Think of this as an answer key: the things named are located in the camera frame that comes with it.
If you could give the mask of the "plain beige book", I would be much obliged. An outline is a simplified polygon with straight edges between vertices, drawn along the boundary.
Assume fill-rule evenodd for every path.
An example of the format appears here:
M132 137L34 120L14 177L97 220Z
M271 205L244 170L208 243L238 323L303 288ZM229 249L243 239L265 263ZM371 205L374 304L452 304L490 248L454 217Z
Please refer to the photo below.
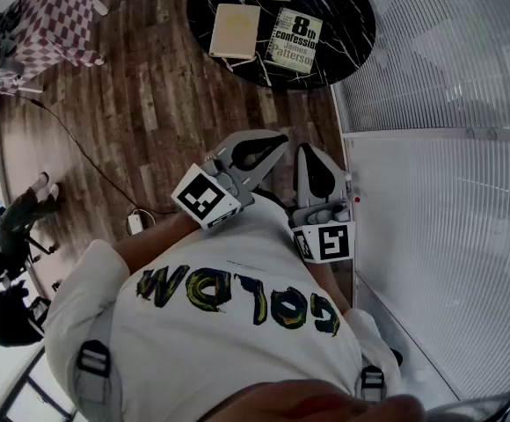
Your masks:
M253 60L260 8L247 4L219 4L208 53L213 57Z

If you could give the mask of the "person's chin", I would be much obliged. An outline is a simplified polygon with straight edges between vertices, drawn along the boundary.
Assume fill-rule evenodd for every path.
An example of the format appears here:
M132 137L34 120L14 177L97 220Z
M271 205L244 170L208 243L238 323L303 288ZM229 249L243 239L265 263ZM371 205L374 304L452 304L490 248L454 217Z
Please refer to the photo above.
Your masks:
M426 422L426 412L410 395L369 403L325 381L286 380L242 389L198 422Z

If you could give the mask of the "person's left forearm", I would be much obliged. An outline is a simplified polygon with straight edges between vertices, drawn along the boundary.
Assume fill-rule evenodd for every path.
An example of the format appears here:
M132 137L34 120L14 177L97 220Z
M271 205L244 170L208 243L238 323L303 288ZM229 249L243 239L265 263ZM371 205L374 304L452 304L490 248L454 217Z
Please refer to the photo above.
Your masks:
M132 275L198 229L199 223L189 215L177 213L154 227L119 241L113 249Z

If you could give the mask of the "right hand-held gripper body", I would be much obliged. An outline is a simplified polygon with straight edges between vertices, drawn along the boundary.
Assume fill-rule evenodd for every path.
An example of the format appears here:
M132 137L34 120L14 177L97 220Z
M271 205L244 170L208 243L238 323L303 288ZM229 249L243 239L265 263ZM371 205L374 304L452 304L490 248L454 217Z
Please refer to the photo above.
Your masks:
M355 221L350 200L296 200L289 226L306 263L333 263L352 259Z

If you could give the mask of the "person's right forearm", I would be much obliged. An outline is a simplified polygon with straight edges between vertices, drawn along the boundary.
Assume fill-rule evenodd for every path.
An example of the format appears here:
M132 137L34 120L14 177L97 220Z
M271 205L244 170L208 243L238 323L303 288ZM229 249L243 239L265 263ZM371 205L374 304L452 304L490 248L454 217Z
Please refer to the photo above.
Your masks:
M306 267L318 286L320 286L332 298L339 312L342 315L345 315L345 313L351 308L351 305L339 288L339 284L334 277L331 265L327 263L307 263Z

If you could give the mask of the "olive book with black lettering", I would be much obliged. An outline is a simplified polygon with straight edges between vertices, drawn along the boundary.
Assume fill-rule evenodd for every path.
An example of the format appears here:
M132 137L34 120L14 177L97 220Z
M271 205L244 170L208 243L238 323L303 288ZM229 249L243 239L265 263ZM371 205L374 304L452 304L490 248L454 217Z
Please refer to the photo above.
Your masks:
M281 8L273 27L264 62L302 75L309 75L316 56L323 21L288 8Z

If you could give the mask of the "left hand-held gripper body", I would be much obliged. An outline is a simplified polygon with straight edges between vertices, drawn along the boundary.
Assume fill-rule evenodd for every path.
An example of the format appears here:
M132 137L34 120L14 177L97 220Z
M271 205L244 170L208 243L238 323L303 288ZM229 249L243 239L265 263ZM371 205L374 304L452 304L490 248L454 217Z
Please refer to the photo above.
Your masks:
M251 173L211 154L191 165L171 198L202 229L211 229L253 203L252 184Z

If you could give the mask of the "white power adapter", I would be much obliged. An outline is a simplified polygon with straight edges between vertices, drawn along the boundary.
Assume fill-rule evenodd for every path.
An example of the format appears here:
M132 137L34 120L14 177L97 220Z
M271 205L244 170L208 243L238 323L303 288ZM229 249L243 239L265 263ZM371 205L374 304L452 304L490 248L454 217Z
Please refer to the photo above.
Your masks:
M155 225L155 217L146 209L136 208L127 216L127 232L130 236L139 234Z

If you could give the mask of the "red white checkered tablecloth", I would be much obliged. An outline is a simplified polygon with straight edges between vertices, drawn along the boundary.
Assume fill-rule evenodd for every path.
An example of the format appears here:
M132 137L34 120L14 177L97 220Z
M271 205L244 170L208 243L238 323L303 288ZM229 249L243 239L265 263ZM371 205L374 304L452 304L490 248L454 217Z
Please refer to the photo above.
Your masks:
M103 55L91 48L91 25L108 9L100 0L16 0L18 16L0 46L0 94L27 91L27 84L56 64L99 66Z

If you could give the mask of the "person's white printed t-shirt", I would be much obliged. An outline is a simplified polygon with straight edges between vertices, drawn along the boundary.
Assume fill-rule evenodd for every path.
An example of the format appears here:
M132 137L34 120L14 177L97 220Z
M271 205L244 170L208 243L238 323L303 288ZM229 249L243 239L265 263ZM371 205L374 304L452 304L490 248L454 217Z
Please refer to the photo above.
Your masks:
M157 244L138 264L92 242L45 326L51 371L74 396L83 344L106 325L122 422L197 422L264 382L320 380L361 397L370 365L382 371L387 395L402 391L374 318L337 307L297 253L285 211L268 198L172 247Z

